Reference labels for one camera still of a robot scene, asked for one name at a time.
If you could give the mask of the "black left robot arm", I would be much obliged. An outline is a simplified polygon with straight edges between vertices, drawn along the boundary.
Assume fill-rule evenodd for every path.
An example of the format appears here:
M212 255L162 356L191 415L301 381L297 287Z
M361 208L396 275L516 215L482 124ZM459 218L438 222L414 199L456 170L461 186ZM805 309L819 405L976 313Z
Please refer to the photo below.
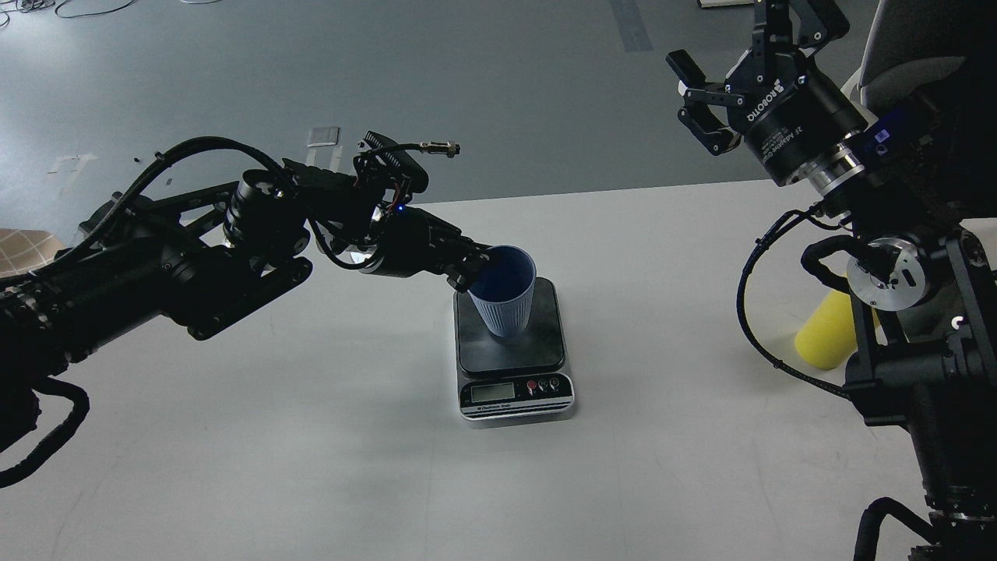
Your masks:
M88 415L86 391L60 380L69 365L158 316L209 340L302 284L313 269L302 255L310 242L341 269L401 278L428 271L469 290L495 258L410 204L428 187L416 152L453 157L460 147L367 132L351 174L277 163L224 137L158 153L79 225L78 245L2 281L3 450L35 430L40 395L72 405L2 470L2 486L35 473Z

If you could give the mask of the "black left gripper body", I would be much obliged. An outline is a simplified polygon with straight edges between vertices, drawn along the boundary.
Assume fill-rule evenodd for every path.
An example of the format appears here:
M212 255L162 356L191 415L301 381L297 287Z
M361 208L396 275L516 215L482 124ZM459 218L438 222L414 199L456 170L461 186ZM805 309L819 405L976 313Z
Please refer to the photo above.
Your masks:
M395 214L379 239L373 262L362 271L373 276L412 277L421 271L442 276L469 255L462 231L434 214L409 206Z

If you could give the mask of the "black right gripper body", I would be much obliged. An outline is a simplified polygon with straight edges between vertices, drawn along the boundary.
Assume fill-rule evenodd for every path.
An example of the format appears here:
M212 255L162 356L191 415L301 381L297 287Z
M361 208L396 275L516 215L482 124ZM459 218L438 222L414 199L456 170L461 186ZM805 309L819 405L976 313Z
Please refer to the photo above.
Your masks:
M812 58L777 53L770 78L754 63L745 52L727 72L725 85L745 98L727 110L727 123L778 185L797 181L805 164L868 125Z

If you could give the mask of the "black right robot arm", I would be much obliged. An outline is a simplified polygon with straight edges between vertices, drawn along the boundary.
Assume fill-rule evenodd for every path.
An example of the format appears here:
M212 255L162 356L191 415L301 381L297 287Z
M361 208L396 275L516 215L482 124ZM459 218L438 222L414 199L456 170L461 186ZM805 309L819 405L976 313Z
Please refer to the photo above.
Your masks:
M736 306L773 366L911 437L929 518L873 501L854 558L876 557L894 517L925 540L911 560L993 560L995 269L964 221L995 216L995 3L880 2L858 102L816 61L849 29L833 1L756 1L750 46L725 78L707 79L686 51L667 55L678 118L713 155L746 145L780 187L819 193L758 239ZM776 359L745 318L755 264L816 214L833 237L805 249L802 269L850 299L857 337L840 386Z

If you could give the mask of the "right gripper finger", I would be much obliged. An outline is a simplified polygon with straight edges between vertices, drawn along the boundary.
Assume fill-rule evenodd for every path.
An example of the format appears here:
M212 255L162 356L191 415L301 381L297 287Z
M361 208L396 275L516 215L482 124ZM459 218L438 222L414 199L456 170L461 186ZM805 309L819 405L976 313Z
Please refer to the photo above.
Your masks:
M736 149L742 135L724 124L711 109L741 109L745 106L745 97L730 91L724 84L707 81L702 69L685 50L669 52L666 63L682 86L683 105L678 110L680 123L711 155L718 156Z
M779 49L818 51L850 32L850 21L834 1L755 1L752 57Z

